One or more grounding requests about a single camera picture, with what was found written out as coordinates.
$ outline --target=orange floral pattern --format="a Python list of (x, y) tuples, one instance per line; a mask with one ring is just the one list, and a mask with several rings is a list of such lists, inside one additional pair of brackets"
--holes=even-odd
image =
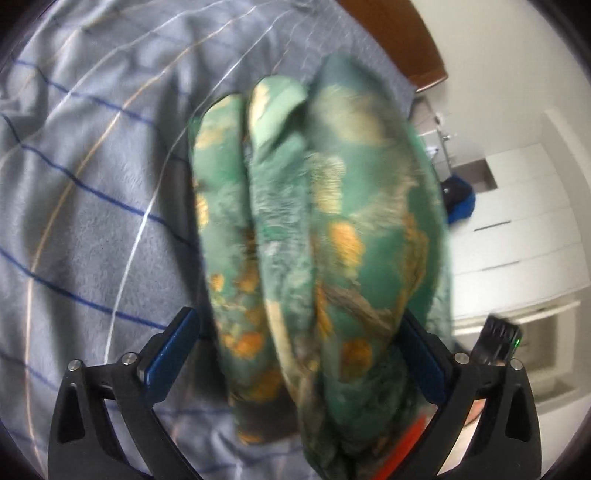
[(209, 223), (209, 206), (201, 193), (195, 195), (195, 212), (199, 228), (204, 228)]
[(220, 293), (222, 291), (223, 284), (224, 284), (224, 278), (221, 273), (214, 273), (209, 278), (209, 286), (216, 293)]
[(243, 360), (252, 360), (265, 345), (265, 337), (260, 332), (245, 332), (238, 339), (230, 333), (221, 335), (222, 342), (232, 354)]
[(274, 400), (283, 386), (283, 376), (279, 368), (271, 368), (263, 372), (253, 386), (244, 394), (244, 398), (255, 402)]
[(329, 235), (339, 261), (350, 273), (356, 273), (361, 265), (365, 246), (359, 240), (355, 227), (349, 222), (333, 222), (329, 227)]
[(340, 355), (340, 376), (345, 382), (358, 379), (367, 373), (372, 365), (372, 348), (365, 338), (343, 342)]

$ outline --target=blue stripe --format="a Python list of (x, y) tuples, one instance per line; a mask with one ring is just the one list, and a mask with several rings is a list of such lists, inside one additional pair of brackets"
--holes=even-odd
[(33, 445), (36, 445), (37, 448), (41, 450), (43, 453), (47, 453), (47, 447), (45, 445), (41, 445), (39, 442), (34, 442), (33, 439), (29, 437), (29, 435), (24, 435), (22, 433), (18, 433), (10, 429), (6, 429), (6, 431), (10, 434), (13, 440), (20, 440), (21, 442), (31, 443)]
[[(12, 121), (10, 120), (10, 118), (8, 118), (4, 113), (0, 112), (0, 116), (2, 116), (5, 120), (5, 122), (8, 124), (12, 135), (14, 136), (15, 140), (17, 141), (17, 143), (21, 146), (21, 148), (23, 150), (28, 150), (33, 152), (34, 154), (38, 155), (45, 163), (47, 163), (50, 167), (55, 168), (56, 170), (59, 170), (60, 172), (62, 172), (64, 175), (66, 175), (66, 177), (68, 177), (72, 182), (74, 182), (74, 184), (79, 187), (80, 189), (89, 192), (95, 196), (97, 196), (98, 198), (105, 200), (106, 202), (109, 202), (117, 207), (123, 208), (123, 210), (127, 210), (130, 213), (133, 213), (135, 215), (138, 216), (144, 216), (145, 214), (145, 210), (141, 210), (139, 208), (135, 208), (132, 207), (131, 205), (128, 205), (126, 203), (121, 202), (120, 200), (114, 199), (113, 197), (107, 195), (106, 193), (101, 192), (100, 190), (96, 190), (90, 186), (88, 186), (87, 184), (85, 184), (84, 182), (82, 182), (78, 177), (76, 177), (70, 170), (68, 170), (65, 167), (62, 167), (61, 165), (58, 165), (57, 163), (53, 162), (52, 160), (50, 160), (43, 152), (41, 152), (40, 150), (37, 150), (34, 147), (31, 147), (30, 145), (24, 144), (18, 133), (16, 128), (14, 127), (14, 124), (12, 123)], [(177, 234), (173, 228), (163, 219), (160, 218), (159, 216), (156, 216), (152, 213), (148, 214), (148, 219), (153, 220), (154, 222), (157, 222), (159, 224), (161, 224), (162, 226), (164, 226), (169, 233), (172, 234), (173, 238), (175, 238), (176, 240), (178, 240), (179, 242), (181, 242), (182, 244), (185, 244), (187, 247), (189, 247), (191, 250), (193, 251), (199, 251), (199, 249), (197, 248), (197, 246), (193, 245), (193, 243), (191, 243), (189, 240), (183, 238), (181, 235)]]
[[(0, 255), (2, 255), (6, 260), (8, 260), (12, 265), (17, 267), (20, 271), (22, 271), (27, 277), (32, 278), (37, 283), (40, 283), (41, 285), (49, 288), (50, 290), (53, 290), (54, 292), (59, 293), (60, 295), (63, 295), (64, 297), (66, 297), (70, 300), (73, 300), (76, 303), (79, 303), (79, 304), (84, 305), (86, 307), (90, 307), (93, 310), (98, 310), (99, 312), (105, 313), (107, 315), (113, 314), (113, 309), (110, 309), (109, 307), (105, 307), (103, 305), (99, 305), (97, 303), (94, 303), (93, 301), (83, 299), (82, 297), (75, 295), (75, 294), (55, 285), (54, 283), (41, 278), (39, 275), (31, 272), (27, 267), (20, 264), (11, 254), (9, 254), (2, 247), (0, 247)], [(122, 320), (129, 320), (130, 322), (137, 323), (139, 325), (145, 325), (148, 327), (156, 328), (158, 330), (164, 330), (166, 328), (166, 325), (162, 325), (161, 323), (156, 323), (156, 322), (152, 322), (150, 320), (145, 320), (143, 318), (129, 315), (129, 314), (123, 313), (123, 312), (115, 312), (115, 316), (117, 318), (122, 319)]]
[(18, 358), (15, 358), (11, 355), (8, 355), (6, 352), (3, 352), (2, 350), (0, 350), (0, 358), (4, 359), (5, 361), (7, 361), (11, 364), (18, 365), (19, 367), (23, 367), (24, 369), (29, 370), (29, 373), (31, 374), (32, 377), (36, 378), (37, 380), (39, 380), (39, 382), (41, 382), (42, 384), (49, 387), (49, 389), (57, 392), (57, 390), (58, 390), (57, 385), (54, 385), (50, 380), (48, 380), (41, 373), (39, 373), (37, 370), (35, 370), (34, 368), (27, 365), (22, 360), (19, 360)]
[[(107, 108), (114, 110), (116, 112), (123, 113), (123, 114), (127, 115), (128, 117), (130, 117), (131, 119), (136, 120), (144, 125), (147, 125), (148, 127), (152, 128), (152, 129), (154, 129), (154, 131), (158, 135), (159, 142), (162, 143), (164, 151), (168, 152), (168, 145), (164, 141), (164, 137), (162, 136), (162, 132), (160, 131), (159, 127), (154, 123), (154, 121), (152, 121), (148, 118), (144, 118), (143, 116), (141, 116), (138, 113), (135, 113), (131, 110), (127, 110), (119, 105), (115, 105), (114, 103), (110, 103), (109, 101), (104, 100), (103, 98), (97, 97), (95, 95), (88, 95), (87, 93), (79, 93), (79, 92), (74, 92), (72, 90), (69, 90), (68, 88), (64, 87), (63, 85), (50, 80), (35, 63), (32, 63), (30, 61), (21, 60), (21, 59), (15, 59), (15, 58), (12, 58), (12, 61), (16, 65), (23, 65), (25, 67), (35, 69), (36, 71), (38, 71), (39, 75), (41, 76), (41, 78), (43, 79), (43, 81), (46, 84), (48, 84), (52, 87), (55, 87), (56, 89), (58, 89), (62, 93), (65, 93), (65, 94), (69, 93), (72, 97), (75, 97), (75, 98), (84, 98), (87, 100), (91, 100), (94, 103), (97, 103), (98, 105), (102, 105), (102, 106), (107, 107)], [(172, 153), (170, 155), (170, 158), (173, 158), (175, 160), (178, 160), (180, 162), (183, 162), (183, 163), (189, 165), (188, 159), (183, 158), (183, 157), (179, 157), (175, 153)]]

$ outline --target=black object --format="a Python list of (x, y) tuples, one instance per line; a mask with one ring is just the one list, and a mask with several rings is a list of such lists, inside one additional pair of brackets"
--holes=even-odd
[(506, 364), (521, 342), (521, 329), (506, 319), (489, 315), (472, 349), (470, 358), (478, 364)]
[(462, 203), (473, 193), (474, 190), (470, 184), (457, 176), (451, 176), (441, 182), (441, 194), (448, 215), (452, 213), (456, 205)]
[[(203, 335), (194, 310), (183, 308), (139, 354), (115, 364), (70, 363), (51, 422), (50, 480), (200, 479), (152, 410), (164, 399), (195, 340)], [(476, 434), (461, 464), (442, 478), (534, 480), (541, 448), (534, 398), (525, 369), (478, 365), (453, 356), (405, 312), (395, 339), (412, 377), (439, 409), (392, 480), (434, 478), (451, 451), (476, 398), (487, 398)], [(104, 399), (116, 400), (153, 476), (131, 467), (113, 432)]]

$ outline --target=green patterned blanket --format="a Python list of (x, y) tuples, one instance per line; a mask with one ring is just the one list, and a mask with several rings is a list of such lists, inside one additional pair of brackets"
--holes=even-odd
[(326, 479), (370, 478), (423, 403), (392, 339), (451, 338), (439, 183), (384, 87), (338, 54), (190, 124), (195, 207), (238, 437), (297, 431)]

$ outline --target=white cabinet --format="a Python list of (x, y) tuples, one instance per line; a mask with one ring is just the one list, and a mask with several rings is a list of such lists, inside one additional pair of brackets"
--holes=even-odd
[(498, 188), (453, 225), (456, 321), (559, 298), (589, 285), (569, 198), (540, 144), (486, 159)]

